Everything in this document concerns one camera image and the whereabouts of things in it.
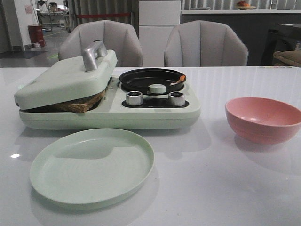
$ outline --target cushion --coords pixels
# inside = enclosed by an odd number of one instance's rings
[[[282,65],[301,67],[301,50],[285,52],[277,51],[273,54],[273,57],[279,60]]]

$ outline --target white table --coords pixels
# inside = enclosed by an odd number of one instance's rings
[[[56,207],[29,181],[37,154],[75,132],[30,129],[19,119],[14,93],[46,68],[0,69],[0,225],[300,225],[301,132],[286,143],[254,144],[231,130],[224,105],[234,97],[258,96],[301,108],[301,68],[173,69],[187,75],[199,97],[199,120],[184,129],[133,130],[153,146],[155,167],[133,196],[93,211]]]

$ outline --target cabinet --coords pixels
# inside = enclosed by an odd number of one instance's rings
[[[169,34],[180,23],[181,1],[139,1],[143,67],[163,67]]]

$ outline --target fruit bowl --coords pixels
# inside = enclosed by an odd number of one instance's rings
[[[242,10],[245,10],[245,9],[256,9],[256,6],[235,6],[235,8],[242,9]]]
[[[230,127],[258,144],[278,144],[296,135],[301,111],[287,103],[261,97],[239,97],[225,105]]]

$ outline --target sandwich maker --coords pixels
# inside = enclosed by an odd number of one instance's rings
[[[200,103],[185,75],[141,68],[119,76],[116,63],[115,52],[101,41],[82,56],[55,63],[15,93],[22,122],[34,129],[173,129],[196,122]],[[84,113],[47,108],[101,92],[101,100]]]

